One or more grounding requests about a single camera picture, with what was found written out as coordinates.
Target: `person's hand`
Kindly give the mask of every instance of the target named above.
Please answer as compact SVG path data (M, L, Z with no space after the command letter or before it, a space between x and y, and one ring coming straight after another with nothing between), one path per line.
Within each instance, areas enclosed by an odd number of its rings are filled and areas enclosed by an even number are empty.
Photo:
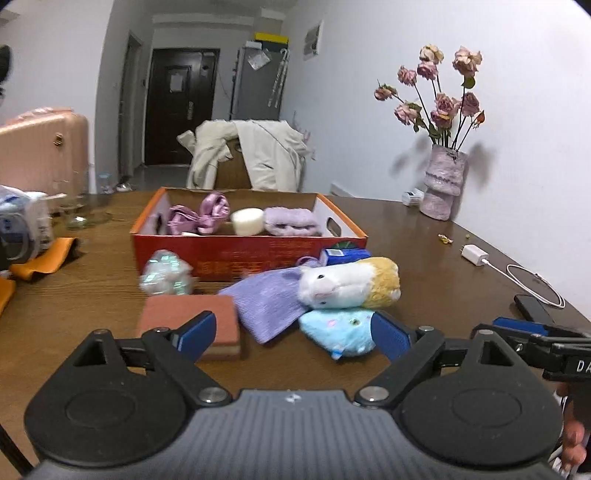
M561 397L569 394L568 384L562 384L556 389ZM587 449L582 445L585 436L584 425L577 421L573 415L573 402L570 402L564 411L564 431L562 435L562 468L570 472L575 466L579 466L587 458Z

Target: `refrigerator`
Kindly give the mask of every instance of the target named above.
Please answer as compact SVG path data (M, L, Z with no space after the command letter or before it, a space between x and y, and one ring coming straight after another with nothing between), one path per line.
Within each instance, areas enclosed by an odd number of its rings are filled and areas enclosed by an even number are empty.
M279 120L281 98L277 107L275 103L280 81L270 107L268 102L281 67L283 54L265 50L265 54L271 61L255 70L248 59L259 52L259 49L249 47L242 47L238 52L230 120Z

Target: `white charging cable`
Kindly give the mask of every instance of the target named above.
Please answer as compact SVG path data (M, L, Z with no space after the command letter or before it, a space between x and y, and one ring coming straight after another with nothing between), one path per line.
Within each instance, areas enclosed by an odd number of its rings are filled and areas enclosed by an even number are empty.
M496 268L492 263L490 263L486 259L483 260L482 263L484 263L485 265L488 265L489 267L494 268L495 270L497 270L497 272L499 272L500 274L506 276L514 284L516 284L516 285L520 286L521 288L523 288L527 293L529 293L530 295L532 295L533 297L535 297L536 299L538 299L540 302L542 302L542 303L544 303L544 304L546 304L546 305L548 305L550 307L555 307L557 309L563 309L564 307L566 307L566 301L562 297L562 295L560 295L560 293L558 293L556 291L556 289L552 285L550 285L550 282L548 282L548 280L546 280L541 275L539 275L537 273L534 273L531 270L528 270L527 268L524 268L524 267L522 267L520 265L515 265L515 264L509 264L509 265L507 265L507 273L505 273L502 270L500 270L499 268ZM523 270L524 272L527 272L530 275L533 275L538 280L540 280L544 285L546 285L550 290L552 290L552 293L554 293L554 295L556 295L556 297L558 298L558 303L555 303L553 301L550 301L547 298L544 298L539 293L534 292L531 288L526 287L515 275L513 275L513 273L511 272L511 269L512 268L518 268L519 270Z
M489 267L492 267L497 272L499 272L501 275L504 275L506 278L508 278L509 280L511 280L514 284L516 284L517 286L523 288L527 293L529 293L530 295L532 295L533 297L535 297L536 299L538 299L540 302L542 302L542 303L544 303L544 304L546 304L546 305L548 305L550 307L555 307L557 309L563 309L563 308L566 307L566 301L565 301L565 299L562 297L562 295L560 295L556 291L556 289L552 285L550 285L550 282L548 282L548 280L546 280L541 275L539 275L537 273L534 273L534 272L528 270L527 268L521 267L520 265L509 264L509 265L507 265L507 273L505 273L502 270L500 270L499 268L496 268L492 263L490 263L488 261L488 253L486 253L483 249L477 247L476 245L465 245L462 248L462 256L464 258L466 258L467 260L469 260L470 262L472 262L473 264L475 264L476 266L488 265ZM512 268L518 268L519 270L523 270L524 272L527 272L527 273L533 275L538 280L540 280L544 285L546 285L550 290L552 290L552 292L554 293L554 295L556 295L556 297L558 298L558 303L555 303L553 301L550 301L550 300L544 298L539 293L536 293L531 288L525 286L519 280L519 278L517 278L511 272L511 269Z

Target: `orange box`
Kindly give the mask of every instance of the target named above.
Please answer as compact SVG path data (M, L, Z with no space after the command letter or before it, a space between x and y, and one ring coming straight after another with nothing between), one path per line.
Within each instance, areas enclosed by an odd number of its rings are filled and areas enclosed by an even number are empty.
M323 248L352 242L365 248L367 235L328 198L315 193L222 190L232 212L243 208L308 208L319 221L322 236L236 236L227 222L214 235L166 235L170 207L185 205L198 211L210 192L160 188L131 229L139 273L155 251L169 250L193 267L193 276L205 281L232 281L246 273L293 267L301 257L316 257Z

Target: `black tripod leg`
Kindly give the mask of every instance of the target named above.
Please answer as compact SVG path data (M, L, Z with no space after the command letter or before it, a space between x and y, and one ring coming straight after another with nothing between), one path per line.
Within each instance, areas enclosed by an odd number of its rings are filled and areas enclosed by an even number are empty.
M18 449L2 425L0 425L0 451L22 476L28 475L33 471L33 466L27 460L27 457Z

